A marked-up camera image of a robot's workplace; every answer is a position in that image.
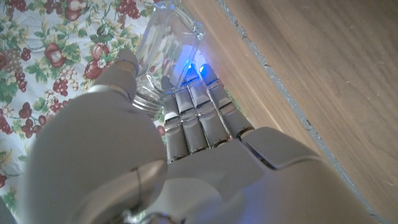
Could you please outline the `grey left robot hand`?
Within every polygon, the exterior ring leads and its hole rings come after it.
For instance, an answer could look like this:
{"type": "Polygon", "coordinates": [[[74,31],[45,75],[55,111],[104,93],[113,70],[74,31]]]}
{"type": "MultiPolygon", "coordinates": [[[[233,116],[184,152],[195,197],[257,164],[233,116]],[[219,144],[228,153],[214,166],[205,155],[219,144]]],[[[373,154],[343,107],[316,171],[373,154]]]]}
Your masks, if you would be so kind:
{"type": "Polygon", "coordinates": [[[19,189],[22,223],[373,223],[313,150],[236,121],[237,136],[176,161],[135,109],[138,62],[121,50],[38,134],[19,189]]]}

